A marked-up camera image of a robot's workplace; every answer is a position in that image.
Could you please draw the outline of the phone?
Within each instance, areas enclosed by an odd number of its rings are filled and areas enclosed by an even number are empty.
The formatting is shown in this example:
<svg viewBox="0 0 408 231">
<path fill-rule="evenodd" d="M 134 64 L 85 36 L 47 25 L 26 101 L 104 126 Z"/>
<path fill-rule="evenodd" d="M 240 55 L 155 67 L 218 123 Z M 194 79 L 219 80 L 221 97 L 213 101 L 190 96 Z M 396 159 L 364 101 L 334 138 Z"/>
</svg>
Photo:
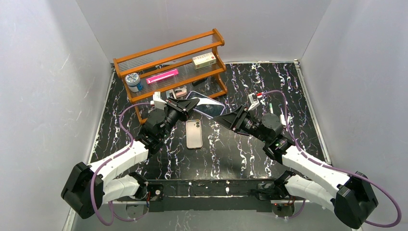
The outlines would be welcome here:
<svg viewBox="0 0 408 231">
<path fill-rule="evenodd" d="M 225 110 L 224 104 L 196 91 L 191 91 L 187 95 L 186 99 L 199 99 L 199 102 L 194 110 L 208 118 L 220 116 Z"/>
</svg>

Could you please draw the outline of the pink phone case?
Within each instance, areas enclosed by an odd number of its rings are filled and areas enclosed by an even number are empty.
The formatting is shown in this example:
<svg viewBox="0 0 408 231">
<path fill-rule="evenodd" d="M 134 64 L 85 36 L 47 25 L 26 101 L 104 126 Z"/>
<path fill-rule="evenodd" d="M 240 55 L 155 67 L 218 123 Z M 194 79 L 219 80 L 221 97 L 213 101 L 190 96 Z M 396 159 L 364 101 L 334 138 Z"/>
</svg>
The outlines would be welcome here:
<svg viewBox="0 0 408 231">
<path fill-rule="evenodd" d="M 202 126 L 200 120 L 187 120 L 186 145 L 188 149 L 199 149 L 203 146 Z"/>
</svg>

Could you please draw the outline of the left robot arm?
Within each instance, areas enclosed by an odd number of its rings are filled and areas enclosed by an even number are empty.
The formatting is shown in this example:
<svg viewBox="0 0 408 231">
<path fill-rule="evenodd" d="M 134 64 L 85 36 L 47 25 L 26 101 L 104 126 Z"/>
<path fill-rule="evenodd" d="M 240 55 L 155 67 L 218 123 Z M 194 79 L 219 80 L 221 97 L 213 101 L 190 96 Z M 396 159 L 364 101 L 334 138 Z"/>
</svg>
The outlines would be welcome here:
<svg viewBox="0 0 408 231">
<path fill-rule="evenodd" d="M 130 143 L 110 156 L 90 164 L 76 164 L 65 186 L 62 199 L 83 219 L 96 215 L 105 225 L 99 208 L 111 204 L 122 197 L 146 200 L 149 197 L 148 181 L 138 173 L 129 173 L 119 177 L 125 170 L 143 162 L 156 154 L 164 145 L 178 121 L 187 121 L 199 99 L 165 101 L 155 100 L 154 109 L 141 126 L 136 137 L 130 137 Z"/>
</svg>

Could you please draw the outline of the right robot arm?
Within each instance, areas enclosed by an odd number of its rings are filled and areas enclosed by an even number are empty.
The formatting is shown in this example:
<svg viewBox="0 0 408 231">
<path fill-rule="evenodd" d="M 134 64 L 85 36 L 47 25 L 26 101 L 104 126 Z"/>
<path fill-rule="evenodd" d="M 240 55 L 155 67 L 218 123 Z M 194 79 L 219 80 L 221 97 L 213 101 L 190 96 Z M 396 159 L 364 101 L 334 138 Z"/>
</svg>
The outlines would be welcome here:
<svg viewBox="0 0 408 231">
<path fill-rule="evenodd" d="M 257 119 L 241 106 L 213 120 L 236 133 L 261 140 L 269 158 L 298 172 L 284 173 L 275 180 L 276 191 L 317 203 L 332 211 L 352 229 L 359 229 L 378 206 L 372 186 L 364 174 L 334 170 L 298 149 L 293 140 L 283 135 L 284 126 L 277 115 L 267 113 Z"/>
</svg>

